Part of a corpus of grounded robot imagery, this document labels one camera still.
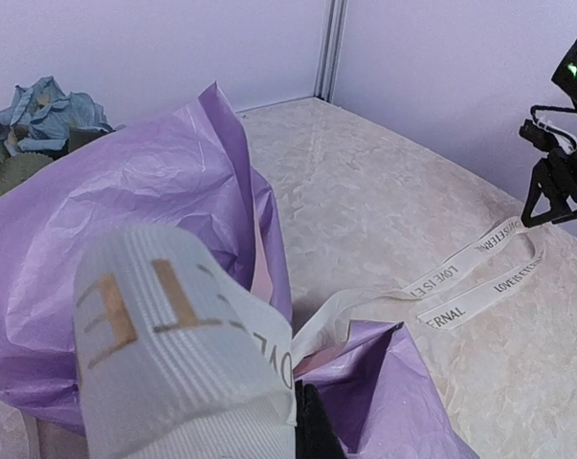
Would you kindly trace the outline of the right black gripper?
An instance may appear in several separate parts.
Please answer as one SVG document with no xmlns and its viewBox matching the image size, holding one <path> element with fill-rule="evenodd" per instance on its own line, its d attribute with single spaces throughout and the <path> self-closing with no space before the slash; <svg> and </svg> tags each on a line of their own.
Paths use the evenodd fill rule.
<svg viewBox="0 0 577 459">
<path fill-rule="evenodd" d="M 577 149 L 566 154 L 554 148 L 533 167 L 522 223 L 535 228 L 577 219 Z"/>
</svg>

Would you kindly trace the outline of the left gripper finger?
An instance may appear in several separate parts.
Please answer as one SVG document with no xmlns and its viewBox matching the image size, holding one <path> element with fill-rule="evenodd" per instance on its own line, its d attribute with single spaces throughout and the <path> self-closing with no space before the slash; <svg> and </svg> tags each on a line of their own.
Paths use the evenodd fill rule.
<svg viewBox="0 0 577 459">
<path fill-rule="evenodd" d="M 326 413 L 318 389 L 297 383 L 296 458 L 345 459 L 343 448 Z"/>
</svg>

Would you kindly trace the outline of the cream printed ribbon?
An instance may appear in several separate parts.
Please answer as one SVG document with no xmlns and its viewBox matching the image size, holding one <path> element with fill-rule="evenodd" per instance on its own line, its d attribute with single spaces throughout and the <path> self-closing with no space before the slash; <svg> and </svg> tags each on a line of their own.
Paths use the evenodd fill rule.
<svg viewBox="0 0 577 459">
<path fill-rule="evenodd" d="M 518 235 L 530 260 L 418 315 L 450 331 L 513 294 L 544 232 L 511 217 L 401 290 L 332 295 L 298 331 L 236 283 L 194 235 L 106 235 L 74 289 L 79 405 L 94 458 L 296 458 L 297 383 L 319 391 L 346 458 L 471 458 L 398 323 L 356 318 L 378 300 L 451 289 Z"/>
</svg>

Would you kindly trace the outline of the purple wrapping paper sheet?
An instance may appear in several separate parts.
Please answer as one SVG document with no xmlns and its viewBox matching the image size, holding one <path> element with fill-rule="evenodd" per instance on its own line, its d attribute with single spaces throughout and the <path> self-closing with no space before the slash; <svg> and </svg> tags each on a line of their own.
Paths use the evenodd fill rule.
<svg viewBox="0 0 577 459">
<path fill-rule="evenodd" d="M 0 194 L 0 401 L 94 458 L 470 458 L 402 324 L 297 353 L 273 190 L 216 86 Z"/>
</svg>

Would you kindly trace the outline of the blue fake flower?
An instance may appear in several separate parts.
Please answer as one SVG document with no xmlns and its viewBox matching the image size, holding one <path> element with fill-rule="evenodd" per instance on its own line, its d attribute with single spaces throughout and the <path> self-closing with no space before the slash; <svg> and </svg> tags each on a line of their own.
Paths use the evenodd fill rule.
<svg viewBox="0 0 577 459">
<path fill-rule="evenodd" d="M 114 131 L 101 104 L 83 92 L 64 93 L 52 76 L 16 86 L 11 105 L 0 110 L 0 197 Z"/>
</svg>

